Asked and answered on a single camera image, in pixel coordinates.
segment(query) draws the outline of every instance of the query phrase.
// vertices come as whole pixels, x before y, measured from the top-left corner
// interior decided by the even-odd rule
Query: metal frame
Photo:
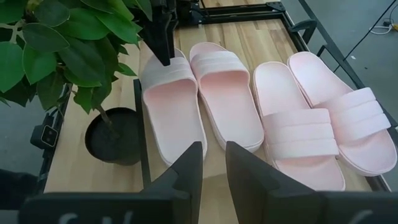
[[[325,28],[319,22],[318,18],[314,15],[312,10],[309,8],[308,4],[304,0],[299,0],[300,4],[303,6],[307,14],[310,16],[310,20],[299,22],[294,25],[290,20],[290,17],[287,15],[284,6],[281,2],[268,2],[265,4],[253,4],[253,5],[245,5],[245,6],[226,6],[226,7],[211,7],[211,8],[203,8],[200,9],[198,4],[192,3],[192,18],[189,21],[180,21],[179,27],[183,26],[198,26],[198,25],[206,25],[206,24],[217,24],[217,23],[225,23],[225,22],[244,22],[244,21],[259,21],[259,20],[268,20],[268,19],[280,19],[289,34],[289,37],[292,39],[293,44],[296,49],[301,51],[309,51],[307,47],[307,43],[310,41],[315,29],[318,29],[323,38],[326,40],[326,45],[322,46],[318,51],[318,56],[322,54],[322,52],[326,49],[329,53],[332,54],[333,58],[337,61],[337,63],[345,70],[350,79],[354,82],[357,88],[364,88],[363,82],[359,79],[355,71],[349,65],[347,61],[344,60],[343,54],[340,52],[336,44],[333,42],[331,37],[328,35]],[[300,30],[304,30],[303,36],[299,34]],[[136,110],[139,116],[142,119],[142,122],[139,124],[139,134],[141,139],[141,166],[142,166],[142,179],[144,183],[144,188],[149,186],[151,183],[150,178],[150,170],[149,170],[149,161],[147,156],[147,148],[146,148],[146,137],[144,130],[144,119],[142,113],[142,101],[141,101],[141,85],[139,80],[134,81],[134,93],[135,93],[135,101],[136,101]],[[62,113],[65,113],[66,105],[62,105]],[[389,129],[389,133],[392,136],[395,144],[398,144],[398,133],[394,129],[397,126],[396,121],[390,116],[390,114],[384,110],[389,121],[393,125],[391,129]],[[62,116],[59,114],[56,117],[54,128],[61,131],[62,125]],[[44,186],[47,180],[47,173],[51,166],[53,151],[45,151],[44,152],[44,163],[42,166],[42,170],[40,171],[40,186]],[[367,177],[369,185],[371,186],[373,191],[390,191],[388,185],[384,181],[381,176],[377,177]]]

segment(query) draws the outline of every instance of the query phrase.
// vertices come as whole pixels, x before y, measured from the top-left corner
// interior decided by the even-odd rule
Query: gray floor
[[[294,22],[308,19],[297,0],[282,0]],[[341,52],[346,55],[368,31],[392,0],[307,0]],[[398,10],[393,18],[398,22]],[[379,101],[398,119],[398,32],[387,35],[370,34],[351,54],[348,61],[356,73],[370,86]],[[309,43],[317,52],[325,44],[316,32]],[[335,69],[337,63],[325,52],[322,59]],[[337,74],[352,85],[342,69]],[[31,146],[30,135],[35,125],[42,122],[44,112],[34,100],[27,108],[0,105],[0,169],[37,174],[42,162],[42,151]],[[385,177],[393,190],[398,190],[398,168]],[[0,211],[0,223],[16,223],[16,212]]]

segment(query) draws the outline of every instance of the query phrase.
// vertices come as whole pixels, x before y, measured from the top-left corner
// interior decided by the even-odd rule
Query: wooden table
[[[263,3],[262,0],[207,0],[207,7]],[[190,48],[198,42],[214,42],[234,52],[252,73],[263,62],[286,62],[296,53],[289,35],[280,20],[212,24],[175,31],[175,47],[188,56]],[[141,51],[134,45],[126,46],[128,55],[120,61],[134,71],[141,72],[150,50],[141,43]],[[133,77],[117,74],[112,93],[105,99],[105,109],[128,107],[135,109]],[[203,168],[203,190],[200,223],[237,223],[228,188],[225,152],[219,146],[211,129],[210,120],[200,101],[200,111],[208,141],[208,153]],[[134,166],[107,164],[92,157],[85,148],[84,136],[90,122],[98,115],[87,115],[71,99],[65,113],[57,150],[53,157],[45,192],[138,192],[142,190],[141,163]],[[167,166],[160,158],[147,111],[144,124],[152,180],[162,174]],[[266,159],[264,148],[255,155]],[[370,191],[364,177],[341,165],[347,190]]]

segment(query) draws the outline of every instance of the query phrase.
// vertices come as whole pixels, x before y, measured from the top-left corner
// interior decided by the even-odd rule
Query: pink slide sandal
[[[164,162],[171,166],[195,141],[207,152],[205,130],[198,106],[198,87],[184,54],[175,49],[164,67],[153,55],[141,75],[144,103]]]
[[[234,141],[250,152],[261,146],[264,131],[249,87],[250,74],[238,56],[214,43],[190,51],[193,73],[216,138],[225,150]]]
[[[288,64],[310,106],[329,110],[342,162],[365,176],[394,168],[391,125],[370,88],[352,90],[310,52],[292,55]]]
[[[272,165],[314,190],[344,190],[328,110],[310,109],[292,72],[280,62],[256,68],[254,91]]]

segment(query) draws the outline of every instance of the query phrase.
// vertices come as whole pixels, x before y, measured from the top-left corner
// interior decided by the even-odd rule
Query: potted plant
[[[150,0],[0,0],[0,101],[25,106],[37,95],[51,110],[66,102],[67,87],[86,113],[100,112],[86,133],[90,153],[106,162],[137,162],[136,130],[126,127],[135,125],[135,112],[101,106],[115,71],[136,75],[118,61],[118,53],[127,54],[123,45],[140,39],[129,7],[151,21]]]

